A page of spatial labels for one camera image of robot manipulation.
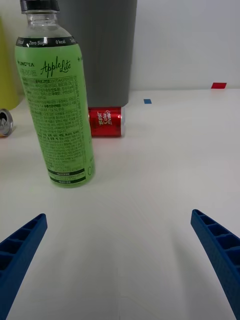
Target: bottle cap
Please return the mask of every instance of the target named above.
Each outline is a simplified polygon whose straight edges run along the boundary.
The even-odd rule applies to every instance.
[[[58,0],[20,0],[21,12],[60,11]]]

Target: bottle label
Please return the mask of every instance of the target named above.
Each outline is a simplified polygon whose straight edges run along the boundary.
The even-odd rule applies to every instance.
[[[95,168],[80,47],[73,37],[18,38],[15,57],[50,178],[89,180]]]

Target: white table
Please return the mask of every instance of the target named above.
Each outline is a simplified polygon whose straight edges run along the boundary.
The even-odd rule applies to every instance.
[[[125,138],[94,139],[75,189],[50,182],[26,102],[12,115],[0,240],[40,213],[48,230],[8,320],[235,319],[190,219],[240,236],[240,90],[131,93]]]

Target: red tape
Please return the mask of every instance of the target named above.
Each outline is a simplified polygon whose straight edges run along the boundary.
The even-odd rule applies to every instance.
[[[225,89],[226,86],[226,82],[213,82],[211,89]]]

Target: trash bin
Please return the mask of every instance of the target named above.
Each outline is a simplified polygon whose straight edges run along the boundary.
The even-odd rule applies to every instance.
[[[59,23],[80,45],[89,107],[129,101],[138,0],[58,0]]]

